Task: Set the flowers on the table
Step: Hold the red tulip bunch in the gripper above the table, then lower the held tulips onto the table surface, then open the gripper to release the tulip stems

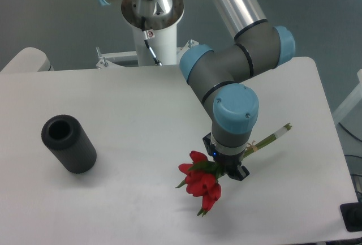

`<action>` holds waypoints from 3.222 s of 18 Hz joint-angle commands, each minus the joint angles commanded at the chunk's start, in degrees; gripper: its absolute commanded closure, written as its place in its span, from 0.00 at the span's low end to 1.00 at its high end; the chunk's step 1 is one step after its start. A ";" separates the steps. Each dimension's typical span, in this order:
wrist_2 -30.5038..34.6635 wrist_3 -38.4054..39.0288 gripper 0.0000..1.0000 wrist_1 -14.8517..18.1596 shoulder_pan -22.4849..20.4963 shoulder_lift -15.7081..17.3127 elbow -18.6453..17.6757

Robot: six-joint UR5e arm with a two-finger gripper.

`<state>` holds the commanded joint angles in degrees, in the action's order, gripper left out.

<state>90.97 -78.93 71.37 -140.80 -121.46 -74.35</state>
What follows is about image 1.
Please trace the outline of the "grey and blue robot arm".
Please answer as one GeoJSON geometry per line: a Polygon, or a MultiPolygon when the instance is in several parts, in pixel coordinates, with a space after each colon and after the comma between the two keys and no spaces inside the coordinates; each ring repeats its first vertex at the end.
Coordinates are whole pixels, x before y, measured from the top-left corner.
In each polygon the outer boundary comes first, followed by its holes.
{"type": "MultiPolygon", "coordinates": [[[[107,6],[116,0],[98,0],[107,6]]],[[[212,120],[203,141],[216,162],[217,174],[243,180],[242,165],[258,117],[258,98],[243,81],[274,69],[295,54],[295,40],[282,26],[266,19],[256,0],[213,0],[233,46],[215,52],[189,41],[176,45],[176,27],[184,14],[183,0],[121,0],[121,12],[132,28],[135,51],[118,53],[117,61],[134,57],[139,66],[178,65],[187,84],[212,120]]]]}

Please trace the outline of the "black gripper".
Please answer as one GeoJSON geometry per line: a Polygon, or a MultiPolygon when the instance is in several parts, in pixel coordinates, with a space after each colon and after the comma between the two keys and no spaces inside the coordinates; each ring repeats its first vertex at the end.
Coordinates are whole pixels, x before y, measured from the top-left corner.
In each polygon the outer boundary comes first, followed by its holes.
{"type": "Polygon", "coordinates": [[[242,165],[242,156],[246,149],[246,144],[238,147],[226,147],[218,141],[211,141],[211,133],[202,138],[207,154],[211,155],[214,161],[218,162],[229,178],[243,181],[250,175],[248,169],[242,165]]]}

